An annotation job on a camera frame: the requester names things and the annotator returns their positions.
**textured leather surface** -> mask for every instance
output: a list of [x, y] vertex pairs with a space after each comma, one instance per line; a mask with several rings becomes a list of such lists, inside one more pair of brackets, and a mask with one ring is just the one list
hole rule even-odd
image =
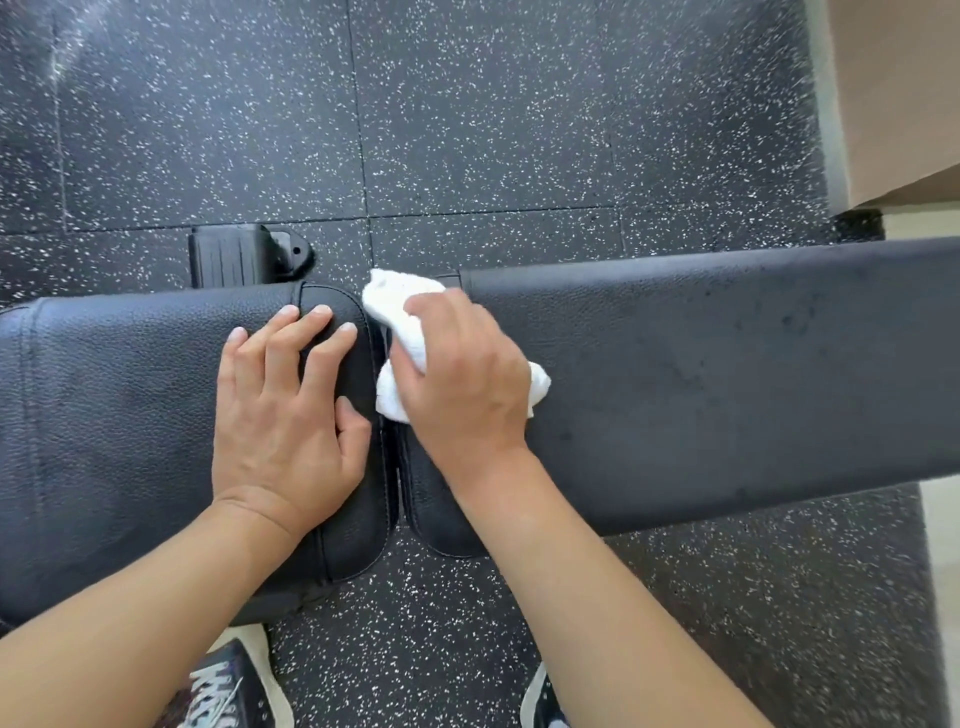
[[[553, 377], [528, 442], [601, 534], [960, 471], [960, 238], [461, 273]], [[483, 548], [409, 428], [405, 507]]]
[[[379, 334], [356, 300], [332, 288], [42, 299], [0, 313], [0, 619], [23, 622], [121, 569], [209, 503], [223, 342], [286, 303], [331, 306], [324, 336], [344, 321], [359, 327], [337, 389], [377, 422]], [[396, 521], [396, 485], [376, 427], [370, 453], [363, 483], [268, 579], [261, 599], [316, 592], [379, 556]]]

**forearm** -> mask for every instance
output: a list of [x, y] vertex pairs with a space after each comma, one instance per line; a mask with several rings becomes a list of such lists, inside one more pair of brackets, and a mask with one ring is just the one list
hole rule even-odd
[[150, 726], [289, 553], [279, 529], [211, 506], [170, 541], [0, 640], [10, 726]]
[[457, 489], [530, 625], [577, 728], [769, 726], [566, 502], [511, 456]]

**right hand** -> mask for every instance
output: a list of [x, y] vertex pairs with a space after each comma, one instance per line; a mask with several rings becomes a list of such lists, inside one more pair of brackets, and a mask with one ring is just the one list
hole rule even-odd
[[417, 438], [456, 494], [527, 450], [530, 365], [487, 309], [459, 288], [414, 296], [405, 309], [422, 323], [427, 372], [395, 341], [396, 387]]

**left hand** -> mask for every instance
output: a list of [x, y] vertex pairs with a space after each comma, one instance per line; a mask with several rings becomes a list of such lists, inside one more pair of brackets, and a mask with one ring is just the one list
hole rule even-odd
[[263, 516], [293, 546], [344, 504], [370, 447], [371, 424], [346, 397], [333, 400], [340, 363], [357, 338], [354, 324], [311, 350], [300, 383], [300, 352], [332, 315], [318, 306], [300, 318], [289, 305], [252, 336], [235, 329], [217, 377], [214, 503]]

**shoelace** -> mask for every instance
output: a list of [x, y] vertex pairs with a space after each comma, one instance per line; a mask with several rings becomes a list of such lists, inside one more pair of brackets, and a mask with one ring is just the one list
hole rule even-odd
[[243, 682], [241, 677], [230, 689], [229, 663], [198, 669], [190, 673], [190, 679], [193, 680], [193, 699], [183, 728], [237, 728], [240, 725], [235, 711], [226, 713]]

